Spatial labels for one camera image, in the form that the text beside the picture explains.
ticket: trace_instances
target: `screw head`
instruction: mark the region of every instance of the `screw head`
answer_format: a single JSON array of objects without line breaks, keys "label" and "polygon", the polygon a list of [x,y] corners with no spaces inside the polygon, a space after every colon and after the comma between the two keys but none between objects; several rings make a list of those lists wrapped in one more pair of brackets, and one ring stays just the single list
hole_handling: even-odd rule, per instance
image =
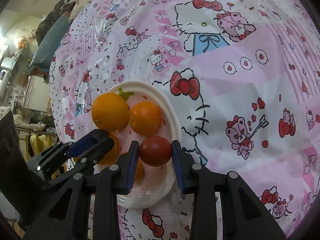
[{"label": "screw head", "polygon": [[236,178],[238,178],[238,173],[236,173],[235,171],[230,171],[229,177],[232,179],[236,179]]},{"label": "screw head", "polygon": [[198,163],[195,163],[195,164],[192,165],[192,168],[194,170],[200,170],[202,168],[202,166],[200,164],[198,164]]},{"label": "screw head", "polygon": [[73,178],[76,179],[76,180],[81,179],[82,178],[82,174],[78,172],[75,175],[73,175]]},{"label": "screw head", "polygon": [[116,171],[117,169],[119,169],[119,166],[117,164],[112,164],[112,165],[109,166],[109,169],[111,171]]}]

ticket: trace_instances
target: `red tomato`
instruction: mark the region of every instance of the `red tomato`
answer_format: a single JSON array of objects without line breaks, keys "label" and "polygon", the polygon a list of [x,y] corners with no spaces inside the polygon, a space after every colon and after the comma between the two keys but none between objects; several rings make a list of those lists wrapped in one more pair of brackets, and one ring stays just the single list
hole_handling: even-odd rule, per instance
[{"label": "red tomato", "polygon": [[140,159],[152,167],[165,165],[171,159],[171,155],[171,143],[161,136],[149,137],[139,147]]}]

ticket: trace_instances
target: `orange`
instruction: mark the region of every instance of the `orange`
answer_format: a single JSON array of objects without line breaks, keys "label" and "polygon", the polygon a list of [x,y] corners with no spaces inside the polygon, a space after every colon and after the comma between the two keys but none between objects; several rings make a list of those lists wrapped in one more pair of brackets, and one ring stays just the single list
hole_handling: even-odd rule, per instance
[{"label": "orange", "polygon": [[91,117],[99,129],[114,132],[128,123],[129,106],[121,96],[105,93],[93,102]]},{"label": "orange", "polygon": [[137,169],[136,169],[136,174],[134,176],[134,182],[136,184],[140,185],[144,179],[144,176],[145,176],[145,174],[144,174],[142,160],[139,158]]},{"label": "orange", "polygon": [[120,152],[120,147],[118,144],[118,140],[117,138],[112,134],[112,133],[108,133],[109,137],[111,137],[114,141],[115,141],[115,145],[113,147],[113,149],[109,152],[106,153],[106,155],[104,156],[104,158],[98,162],[98,164],[100,165],[111,165],[111,164],[115,164],[117,161],[117,158],[119,156],[119,152]]},{"label": "orange", "polygon": [[140,135],[153,135],[161,126],[161,108],[154,103],[137,103],[130,111],[131,129]]}]

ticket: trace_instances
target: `pink bedsheet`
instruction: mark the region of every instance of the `pink bedsheet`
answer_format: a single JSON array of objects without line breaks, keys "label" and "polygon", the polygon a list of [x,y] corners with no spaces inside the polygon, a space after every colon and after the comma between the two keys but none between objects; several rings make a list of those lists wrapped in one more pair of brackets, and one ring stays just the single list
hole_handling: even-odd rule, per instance
[{"label": "pink bedsheet", "polygon": [[[237,171],[289,236],[319,189],[319,56],[298,0],[91,0],[52,61],[53,116],[60,140],[76,141],[95,128],[98,95],[153,84],[180,119],[184,151]],[[122,239],[188,238],[192,201],[174,186],[149,209],[119,207]]]}]

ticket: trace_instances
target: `pink teddy bear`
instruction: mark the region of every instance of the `pink teddy bear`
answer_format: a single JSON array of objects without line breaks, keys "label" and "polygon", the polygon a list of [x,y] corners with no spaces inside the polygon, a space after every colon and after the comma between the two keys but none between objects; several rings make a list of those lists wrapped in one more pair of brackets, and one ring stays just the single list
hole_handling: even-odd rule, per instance
[{"label": "pink teddy bear", "polygon": [[256,27],[249,24],[238,12],[218,14],[217,19],[217,24],[223,29],[223,33],[229,34],[229,38],[234,42],[243,40],[256,30]]},{"label": "pink teddy bear", "polygon": [[232,149],[238,150],[237,154],[246,160],[249,157],[249,151],[253,149],[253,142],[250,140],[244,118],[235,115],[233,121],[228,121],[226,135],[232,143]]}]

